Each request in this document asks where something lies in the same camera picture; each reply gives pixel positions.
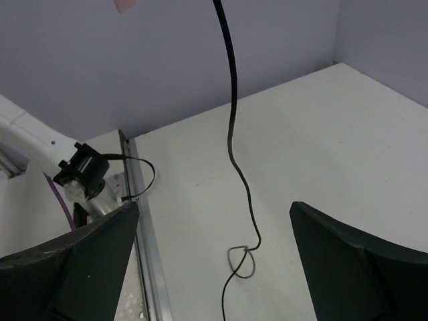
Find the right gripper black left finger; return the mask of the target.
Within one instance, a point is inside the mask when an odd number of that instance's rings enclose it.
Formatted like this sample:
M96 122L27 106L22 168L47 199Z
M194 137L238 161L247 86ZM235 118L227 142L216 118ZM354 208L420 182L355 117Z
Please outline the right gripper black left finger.
M127 203L1 258L2 320L113 320L139 220Z

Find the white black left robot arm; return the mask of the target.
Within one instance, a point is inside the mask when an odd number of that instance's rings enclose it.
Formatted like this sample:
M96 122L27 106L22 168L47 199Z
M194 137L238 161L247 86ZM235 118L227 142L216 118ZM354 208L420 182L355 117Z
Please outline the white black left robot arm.
M106 157L91 146L52 129L4 96L1 143L36 162L74 203L95 197L109 169Z

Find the pink blue cat-ear headphones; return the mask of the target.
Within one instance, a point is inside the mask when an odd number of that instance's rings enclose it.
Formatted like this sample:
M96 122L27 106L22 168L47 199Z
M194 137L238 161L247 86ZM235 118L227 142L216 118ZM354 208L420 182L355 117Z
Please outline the pink blue cat-ear headphones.
M135 0L114 0L116 10L120 14L126 13L128 10L133 8L135 3Z

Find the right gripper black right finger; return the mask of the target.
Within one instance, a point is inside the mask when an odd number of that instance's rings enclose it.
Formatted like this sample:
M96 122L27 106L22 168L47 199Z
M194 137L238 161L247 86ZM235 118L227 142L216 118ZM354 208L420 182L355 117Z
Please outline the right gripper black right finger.
M295 201L290 219L318 320L426 320L427 254Z

